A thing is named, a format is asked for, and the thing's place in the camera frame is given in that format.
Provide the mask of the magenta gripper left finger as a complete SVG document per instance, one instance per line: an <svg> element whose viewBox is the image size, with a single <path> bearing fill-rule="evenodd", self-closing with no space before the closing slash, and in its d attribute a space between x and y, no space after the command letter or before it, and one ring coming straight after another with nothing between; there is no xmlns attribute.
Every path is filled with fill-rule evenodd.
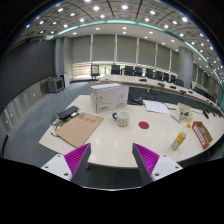
<svg viewBox="0 0 224 224"><path fill-rule="evenodd" d="M66 155L56 154L42 166L42 169L77 185L81 185L90 154L91 144L87 143Z"/></svg>

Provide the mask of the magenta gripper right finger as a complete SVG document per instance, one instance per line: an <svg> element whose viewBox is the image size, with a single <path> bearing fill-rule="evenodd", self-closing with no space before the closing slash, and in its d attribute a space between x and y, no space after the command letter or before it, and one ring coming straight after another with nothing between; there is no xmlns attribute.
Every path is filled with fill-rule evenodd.
<svg viewBox="0 0 224 224"><path fill-rule="evenodd" d="M132 146L132 154L136 160L144 185L182 169L182 167L168 155L158 155L137 143L134 143Z"/></svg>

